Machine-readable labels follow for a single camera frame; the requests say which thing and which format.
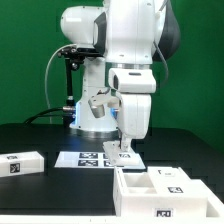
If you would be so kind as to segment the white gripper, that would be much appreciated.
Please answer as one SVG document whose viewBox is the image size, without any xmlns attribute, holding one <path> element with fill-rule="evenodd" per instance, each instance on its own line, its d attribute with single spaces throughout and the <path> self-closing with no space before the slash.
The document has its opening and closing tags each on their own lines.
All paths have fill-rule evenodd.
<svg viewBox="0 0 224 224">
<path fill-rule="evenodd" d="M 121 132 L 120 149 L 131 151 L 132 139 L 143 139 L 148 131 L 151 96 L 148 94 L 116 93 L 120 101 L 117 124 Z"/>
</svg>

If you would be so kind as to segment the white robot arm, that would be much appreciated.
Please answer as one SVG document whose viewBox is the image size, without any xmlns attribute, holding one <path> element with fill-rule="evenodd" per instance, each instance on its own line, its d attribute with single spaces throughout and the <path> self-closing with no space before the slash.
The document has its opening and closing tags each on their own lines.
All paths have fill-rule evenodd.
<svg viewBox="0 0 224 224">
<path fill-rule="evenodd" d="M 66 58 L 84 67 L 74 130 L 87 135 L 118 134 L 107 151 L 129 152 L 148 131 L 151 94 L 160 86 L 151 69 L 177 50 L 180 31 L 171 0 L 103 0 L 100 7 L 76 6 L 61 17 L 72 42 Z"/>
</svg>

